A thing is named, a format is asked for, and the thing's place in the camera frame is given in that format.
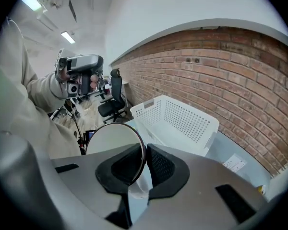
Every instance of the black mesh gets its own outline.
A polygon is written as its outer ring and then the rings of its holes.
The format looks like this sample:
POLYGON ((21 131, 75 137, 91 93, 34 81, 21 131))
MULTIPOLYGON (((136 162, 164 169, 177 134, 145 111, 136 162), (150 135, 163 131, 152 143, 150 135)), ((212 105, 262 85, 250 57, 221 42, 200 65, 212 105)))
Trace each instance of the black mesh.
POLYGON ((130 185, 141 167, 142 159, 141 145, 136 144, 132 152, 111 166, 111 172, 117 179, 126 185, 130 185))
POLYGON ((153 149, 150 149, 147 155, 147 165, 152 177, 153 187, 166 181, 175 171, 174 163, 153 149))

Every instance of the fluorescent light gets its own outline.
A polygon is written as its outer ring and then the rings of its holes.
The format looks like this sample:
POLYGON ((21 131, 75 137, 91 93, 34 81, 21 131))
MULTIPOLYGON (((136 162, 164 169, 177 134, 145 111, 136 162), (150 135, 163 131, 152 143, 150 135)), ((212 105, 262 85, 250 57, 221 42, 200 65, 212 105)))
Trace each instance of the fluorescent light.
POLYGON ((39 8, 42 7, 40 3, 37 0, 21 0, 23 1, 26 5, 30 7, 33 11, 38 10, 39 8))
POLYGON ((67 32, 63 32, 63 33, 61 33, 61 35, 62 35, 63 37, 65 37, 65 39, 66 39, 68 42, 70 42, 71 44, 74 44, 74 43, 75 43, 75 41, 72 39, 71 36, 69 36, 69 34, 68 34, 67 32))

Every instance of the black slot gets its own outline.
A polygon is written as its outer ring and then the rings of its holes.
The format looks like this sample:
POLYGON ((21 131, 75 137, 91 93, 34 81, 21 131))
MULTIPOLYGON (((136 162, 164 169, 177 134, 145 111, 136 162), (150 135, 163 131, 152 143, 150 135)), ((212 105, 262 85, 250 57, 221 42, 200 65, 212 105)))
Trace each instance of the black slot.
POLYGON ((230 185, 217 186, 216 191, 239 223, 244 222, 256 213, 230 185))

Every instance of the black office chair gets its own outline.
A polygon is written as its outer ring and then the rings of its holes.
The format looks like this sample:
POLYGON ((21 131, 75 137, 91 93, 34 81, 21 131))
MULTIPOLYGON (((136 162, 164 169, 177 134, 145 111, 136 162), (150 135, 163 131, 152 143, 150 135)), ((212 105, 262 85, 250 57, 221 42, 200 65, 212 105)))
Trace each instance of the black office chair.
POLYGON ((122 113, 126 113, 126 111, 121 111, 122 108, 125 106, 125 102, 123 98, 121 97, 121 83, 122 79, 120 76, 119 69, 114 69, 111 71, 111 85, 112 85, 112 96, 109 98, 106 98, 102 100, 100 103, 104 103, 98 107, 99 114, 103 117, 110 116, 106 120, 104 120, 104 124, 106 124, 106 121, 113 119, 113 122, 116 121, 118 117, 122 117, 122 113))

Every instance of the white laundry basket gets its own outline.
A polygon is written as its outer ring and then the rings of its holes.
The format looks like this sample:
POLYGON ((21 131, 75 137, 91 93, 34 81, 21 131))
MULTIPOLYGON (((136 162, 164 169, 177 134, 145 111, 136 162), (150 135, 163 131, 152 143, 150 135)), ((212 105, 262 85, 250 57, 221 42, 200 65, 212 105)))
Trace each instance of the white laundry basket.
POLYGON ((183 102, 161 95, 130 109, 146 143, 154 143, 205 156, 219 121, 183 102))

